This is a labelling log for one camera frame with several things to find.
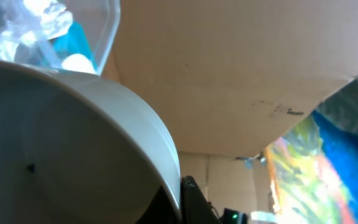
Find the colorful painting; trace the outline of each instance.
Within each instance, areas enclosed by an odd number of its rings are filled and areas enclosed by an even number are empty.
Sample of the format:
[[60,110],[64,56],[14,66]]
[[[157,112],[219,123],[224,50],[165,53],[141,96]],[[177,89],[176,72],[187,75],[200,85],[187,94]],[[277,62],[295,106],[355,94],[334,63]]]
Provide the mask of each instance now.
[[267,154],[286,223],[358,223],[358,78]]

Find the white round object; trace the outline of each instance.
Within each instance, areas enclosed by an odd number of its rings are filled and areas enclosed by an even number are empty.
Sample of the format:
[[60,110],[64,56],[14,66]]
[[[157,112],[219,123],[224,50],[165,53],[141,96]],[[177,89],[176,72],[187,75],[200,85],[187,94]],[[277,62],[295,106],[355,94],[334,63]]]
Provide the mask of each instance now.
[[134,223],[161,185],[180,218],[177,151],[136,94],[0,62],[0,223]]

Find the clear plastic bin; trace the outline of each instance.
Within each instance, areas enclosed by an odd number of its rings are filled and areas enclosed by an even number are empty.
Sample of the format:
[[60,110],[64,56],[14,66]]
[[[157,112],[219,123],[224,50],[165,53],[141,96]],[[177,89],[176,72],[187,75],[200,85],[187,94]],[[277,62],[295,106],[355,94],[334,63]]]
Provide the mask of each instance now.
[[0,0],[0,60],[100,75],[119,0]]

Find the patterned cloth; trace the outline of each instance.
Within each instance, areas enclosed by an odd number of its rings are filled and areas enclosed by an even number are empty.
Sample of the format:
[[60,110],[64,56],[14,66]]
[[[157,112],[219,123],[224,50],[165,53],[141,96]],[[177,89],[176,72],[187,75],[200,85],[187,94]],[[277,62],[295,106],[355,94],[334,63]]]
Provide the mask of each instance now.
[[267,153],[286,219],[358,223],[358,79],[269,145]]

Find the cardboard box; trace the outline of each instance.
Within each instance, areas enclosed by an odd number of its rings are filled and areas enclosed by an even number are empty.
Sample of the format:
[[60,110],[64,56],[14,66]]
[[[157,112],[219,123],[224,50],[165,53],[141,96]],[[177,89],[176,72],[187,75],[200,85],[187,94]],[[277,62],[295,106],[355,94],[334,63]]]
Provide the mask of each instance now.
[[254,156],[358,75],[358,0],[121,3],[121,83],[179,151]]
[[249,214],[269,211],[270,192],[267,169],[255,163],[246,169],[244,161],[232,157],[179,152],[182,176],[192,176],[207,201],[212,202],[219,214],[231,208]]

